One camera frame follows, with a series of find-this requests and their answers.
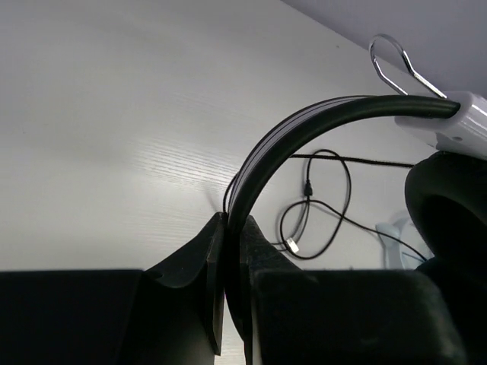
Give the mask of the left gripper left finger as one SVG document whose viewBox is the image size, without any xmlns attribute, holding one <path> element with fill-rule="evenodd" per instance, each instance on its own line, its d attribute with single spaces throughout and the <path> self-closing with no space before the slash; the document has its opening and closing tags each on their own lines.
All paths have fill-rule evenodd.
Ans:
<svg viewBox="0 0 487 365">
<path fill-rule="evenodd" d="M 222 250 L 227 215 L 215 213 L 188 243 L 146 273 L 163 287 L 186 292 L 213 353 L 221 354 L 224 318 Z"/>
</svg>

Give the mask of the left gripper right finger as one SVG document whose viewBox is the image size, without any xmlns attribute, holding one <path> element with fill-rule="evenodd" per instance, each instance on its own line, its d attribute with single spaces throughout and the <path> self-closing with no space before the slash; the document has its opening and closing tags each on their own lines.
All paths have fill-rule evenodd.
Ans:
<svg viewBox="0 0 487 365">
<path fill-rule="evenodd" d="M 291 364 L 296 309 L 292 281 L 301 270 L 281 254 L 250 216 L 240 235 L 242 339 L 247 364 Z"/>
</svg>

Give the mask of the white black headphones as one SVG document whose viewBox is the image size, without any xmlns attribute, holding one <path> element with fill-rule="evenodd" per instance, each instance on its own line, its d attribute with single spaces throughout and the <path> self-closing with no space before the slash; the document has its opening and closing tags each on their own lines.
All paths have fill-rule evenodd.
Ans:
<svg viewBox="0 0 487 365">
<path fill-rule="evenodd" d="M 430 92 L 409 95 L 382 71 L 376 43 L 383 40 L 399 53 L 407 72 Z M 316 137 L 352 122 L 392 116 L 403 130 L 427 145 L 448 154 L 486 159 L 485 99 L 469 92 L 446 94 L 420 75 L 409 55 L 393 37 L 380 33 L 368 47 L 379 78 L 396 91 L 386 96 L 350 96 L 325 100 L 289 116 L 255 146 L 233 180 L 228 213 L 228 258 L 237 259 L 239 235 L 263 187 L 291 154 Z"/>
</svg>

